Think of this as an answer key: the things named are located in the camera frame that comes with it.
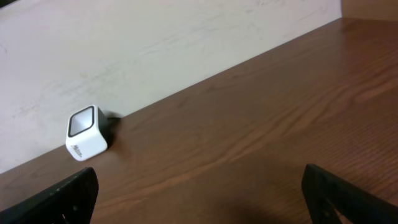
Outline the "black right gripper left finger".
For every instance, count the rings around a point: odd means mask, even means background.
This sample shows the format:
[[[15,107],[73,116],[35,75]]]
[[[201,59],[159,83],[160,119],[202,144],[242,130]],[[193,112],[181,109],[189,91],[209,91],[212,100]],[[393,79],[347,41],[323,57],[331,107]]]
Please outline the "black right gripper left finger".
[[[1,211],[1,223],[89,223],[99,192],[92,167]]]

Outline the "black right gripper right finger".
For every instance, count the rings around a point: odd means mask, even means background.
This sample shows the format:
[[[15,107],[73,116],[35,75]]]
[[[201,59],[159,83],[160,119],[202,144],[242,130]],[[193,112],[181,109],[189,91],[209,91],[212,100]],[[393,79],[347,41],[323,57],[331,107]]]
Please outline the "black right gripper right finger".
[[[397,207],[342,178],[307,164],[302,192],[313,223],[341,223],[338,214],[351,223],[397,223]]]

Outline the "white barcode scanner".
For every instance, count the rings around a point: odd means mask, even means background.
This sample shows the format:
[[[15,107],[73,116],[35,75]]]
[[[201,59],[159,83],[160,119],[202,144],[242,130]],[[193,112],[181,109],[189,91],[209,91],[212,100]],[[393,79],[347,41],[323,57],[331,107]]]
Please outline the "white barcode scanner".
[[[89,105],[68,120],[65,146],[77,161],[88,160],[109,147],[109,121],[100,108]]]

